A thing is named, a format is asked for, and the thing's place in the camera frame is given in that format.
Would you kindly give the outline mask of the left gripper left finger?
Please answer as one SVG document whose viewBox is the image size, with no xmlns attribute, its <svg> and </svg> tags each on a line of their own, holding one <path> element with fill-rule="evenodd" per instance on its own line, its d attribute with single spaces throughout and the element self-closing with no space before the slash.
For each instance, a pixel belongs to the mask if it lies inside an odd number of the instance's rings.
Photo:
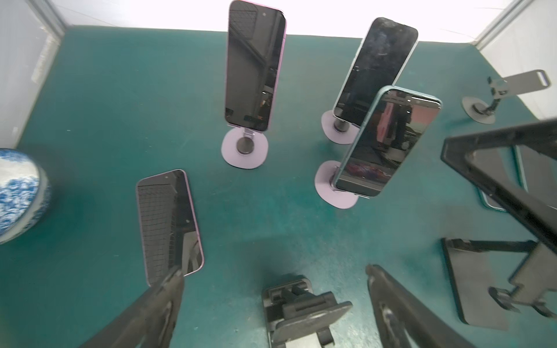
<svg viewBox="0 0 557 348">
<path fill-rule="evenodd" d="M 82 347 L 169 347 L 184 293 L 175 266 Z"/>
</svg>

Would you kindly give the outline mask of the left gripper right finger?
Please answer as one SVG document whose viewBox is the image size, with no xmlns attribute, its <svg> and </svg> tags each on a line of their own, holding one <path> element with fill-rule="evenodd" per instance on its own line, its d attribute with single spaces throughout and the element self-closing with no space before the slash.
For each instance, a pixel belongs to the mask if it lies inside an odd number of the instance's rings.
<svg viewBox="0 0 557 348">
<path fill-rule="evenodd" d="M 379 265 L 367 265 L 368 292 L 383 347 L 472 347 Z"/>
</svg>

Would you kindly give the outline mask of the purple phone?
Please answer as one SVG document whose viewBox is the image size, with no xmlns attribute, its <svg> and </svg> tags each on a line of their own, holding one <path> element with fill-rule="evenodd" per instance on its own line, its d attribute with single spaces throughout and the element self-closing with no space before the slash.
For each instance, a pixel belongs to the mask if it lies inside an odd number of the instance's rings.
<svg viewBox="0 0 557 348">
<path fill-rule="evenodd" d="M 174 267 L 184 276 L 200 271 L 205 256 L 187 173 L 175 169 L 143 178 L 136 202 L 147 284 Z"/>
</svg>

